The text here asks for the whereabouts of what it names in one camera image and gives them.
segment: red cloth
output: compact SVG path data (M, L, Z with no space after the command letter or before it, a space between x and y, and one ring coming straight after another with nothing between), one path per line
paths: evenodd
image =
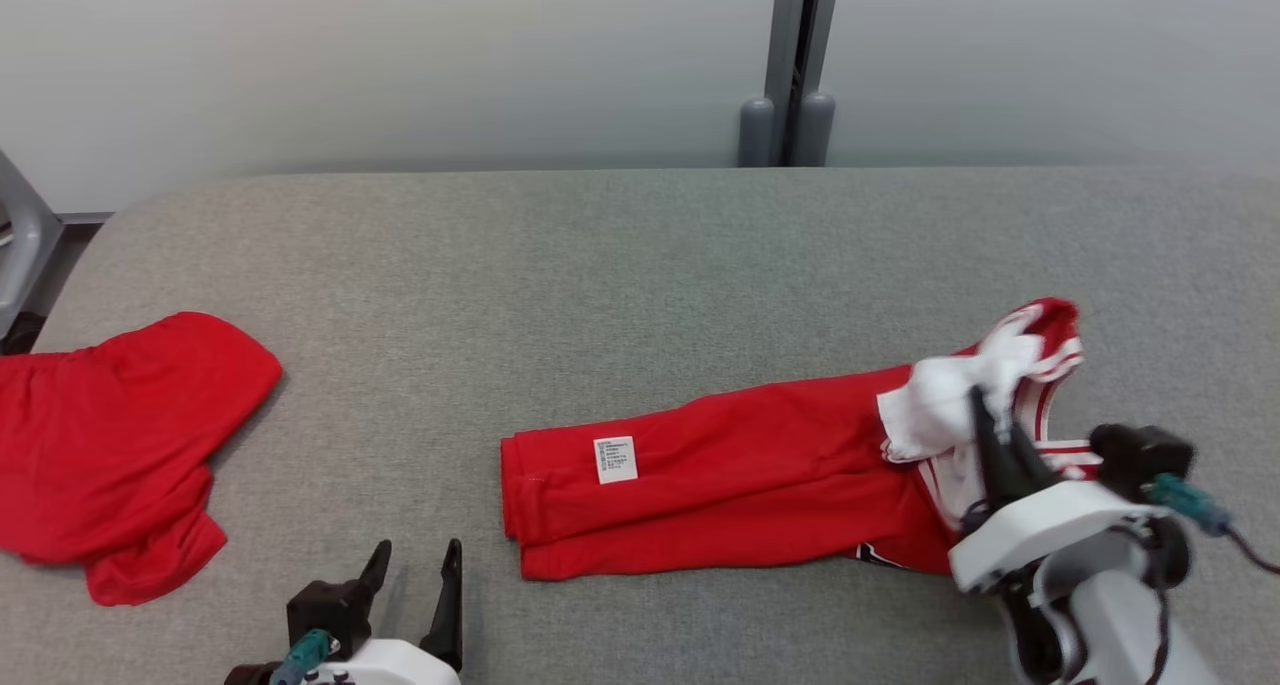
M1037 303L1043 315L1033 328L1046 351L1075 337L1074 305ZM932 463L882 457L877 396L905 385L911 367L756 385L507 438L503 519L520 542L522 575L760 567L833 554L947 572L957 534L922 476L937 476ZM632 438L637 476L602 484L595 442L618 437Z
M205 312L0 357L0 548L83 563L104 606L173 592L227 543L205 461L279 378L273 353Z

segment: gray bracket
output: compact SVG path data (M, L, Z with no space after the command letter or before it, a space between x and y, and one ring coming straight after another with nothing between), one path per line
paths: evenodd
M806 93L800 100L792 143L792 165L827 165L827 143L831 142L831 124L835 120L836 99L828 93Z
M773 149L773 101L742 102L737 124L737 166L769 166Z
M4 248L0 262L0 337L4 337L40 280L63 234L63 224L4 151L0 151L0 206L13 224L13 243Z

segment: white wall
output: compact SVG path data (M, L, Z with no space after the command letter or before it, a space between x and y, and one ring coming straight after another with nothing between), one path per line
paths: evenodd
M1280 164L1280 0L836 0L828 165Z
M773 0L0 0L0 149L59 213L210 175L731 166Z

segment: white cloth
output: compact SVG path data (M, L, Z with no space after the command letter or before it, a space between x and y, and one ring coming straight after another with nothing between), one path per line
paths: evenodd
M1070 478L1087 475L1082 466L1097 458L1080 442L1047 440L1048 403L1053 388L1083 360L1079 338L1047 343L1028 329L1043 315L1032 303L997 321L974 353L931 357L915 362L906 385L877 398L888 439L884 460L919 462L920 478L943 520L959 529L960 517L984 497L969 389L982 385L997 433L1009 429L1009 415L1028 430L1046 462Z

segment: teal connector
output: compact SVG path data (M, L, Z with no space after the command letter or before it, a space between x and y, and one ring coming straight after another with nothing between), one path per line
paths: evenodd
M324 658L329 657L332 638L324 630L312 630L302 636L280 667L271 673L271 685L298 685L307 672L311 672Z
M1226 535L1231 525L1231 513L1213 502L1211 494L1188 484L1180 476L1161 472L1151 488L1146 490L1147 499L1165 506L1174 512L1196 521L1201 530L1211 538Z

